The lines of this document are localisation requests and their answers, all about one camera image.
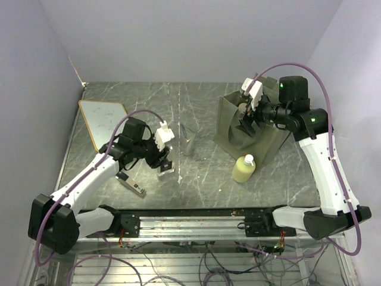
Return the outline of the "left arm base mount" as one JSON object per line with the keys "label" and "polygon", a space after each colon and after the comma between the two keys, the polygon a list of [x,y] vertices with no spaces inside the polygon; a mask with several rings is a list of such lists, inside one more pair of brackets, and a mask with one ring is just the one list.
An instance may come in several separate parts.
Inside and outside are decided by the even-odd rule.
{"label": "left arm base mount", "polygon": [[126,238],[137,238],[140,233],[140,218],[133,213],[122,213],[120,234]]}

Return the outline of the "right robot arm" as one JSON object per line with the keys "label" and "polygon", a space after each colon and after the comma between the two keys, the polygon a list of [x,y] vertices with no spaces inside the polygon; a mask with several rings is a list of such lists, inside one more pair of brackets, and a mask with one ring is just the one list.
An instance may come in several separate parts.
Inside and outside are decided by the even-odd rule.
{"label": "right robot arm", "polygon": [[277,235],[286,227],[305,231],[320,240],[371,218],[370,208],[360,205],[341,174],[328,113],[310,107],[306,78],[280,78],[278,103],[270,102],[263,84],[251,78],[245,79],[240,93],[247,98],[247,104],[237,128],[249,136],[258,135],[254,125],[273,125],[290,132],[308,160],[320,197],[320,205],[315,208],[272,208],[271,216],[262,222],[266,234]]}

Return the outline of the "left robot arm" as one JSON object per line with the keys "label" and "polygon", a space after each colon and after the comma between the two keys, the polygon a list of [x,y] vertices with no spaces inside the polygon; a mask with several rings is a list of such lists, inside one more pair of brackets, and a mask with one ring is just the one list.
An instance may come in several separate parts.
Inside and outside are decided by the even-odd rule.
{"label": "left robot arm", "polygon": [[116,236],[122,228],[120,211],[106,205],[82,213],[81,209],[98,188],[122,170],[131,169],[139,160],[157,169],[167,164],[174,139],[167,122],[144,139],[149,126],[142,120],[129,117],[124,128],[112,141],[104,144],[85,169],[64,187],[51,195],[38,195],[32,202],[28,236],[38,244],[58,254],[66,254],[79,238],[102,232]]}

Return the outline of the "green canvas bag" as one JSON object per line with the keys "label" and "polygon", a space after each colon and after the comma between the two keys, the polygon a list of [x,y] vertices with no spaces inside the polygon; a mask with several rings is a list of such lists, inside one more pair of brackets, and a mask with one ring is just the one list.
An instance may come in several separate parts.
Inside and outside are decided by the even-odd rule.
{"label": "green canvas bag", "polygon": [[252,138],[237,130],[235,126],[243,114],[238,109],[241,103],[247,103],[247,100],[241,97],[239,91],[219,98],[214,142],[235,160],[247,154],[253,155],[256,168],[260,169],[273,161],[290,133],[273,125],[262,125],[261,134]]}

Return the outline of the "tall clear square bottle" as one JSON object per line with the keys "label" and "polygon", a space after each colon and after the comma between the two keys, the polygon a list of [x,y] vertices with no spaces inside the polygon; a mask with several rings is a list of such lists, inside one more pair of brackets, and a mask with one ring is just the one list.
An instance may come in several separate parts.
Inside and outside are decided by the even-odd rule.
{"label": "tall clear square bottle", "polygon": [[157,168],[157,176],[162,177],[174,172],[173,152],[171,147],[165,147],[165,156]]}

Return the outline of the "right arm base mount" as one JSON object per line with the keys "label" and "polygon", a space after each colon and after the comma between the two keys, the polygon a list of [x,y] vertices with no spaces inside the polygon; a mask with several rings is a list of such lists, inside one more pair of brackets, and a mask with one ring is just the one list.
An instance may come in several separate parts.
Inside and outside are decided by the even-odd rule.
{"label": "right arm base mount", "polygon": [[244,230],[246,237],[295,237],[296,229],[277,226],[273,218],[272,209],[256,209],[243,222],[238,223],[238,229]]}

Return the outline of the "green bottle beige cap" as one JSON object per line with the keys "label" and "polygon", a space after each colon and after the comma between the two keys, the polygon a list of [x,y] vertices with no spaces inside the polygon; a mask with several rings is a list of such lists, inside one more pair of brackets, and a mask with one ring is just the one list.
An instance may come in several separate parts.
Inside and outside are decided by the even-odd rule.
{"label": "green bottle beige cap", "polygon": [[240,112],[243,112],[243,113],[246,112],[247,111],[247,104],[246,103],[239,104],[238,109]]}

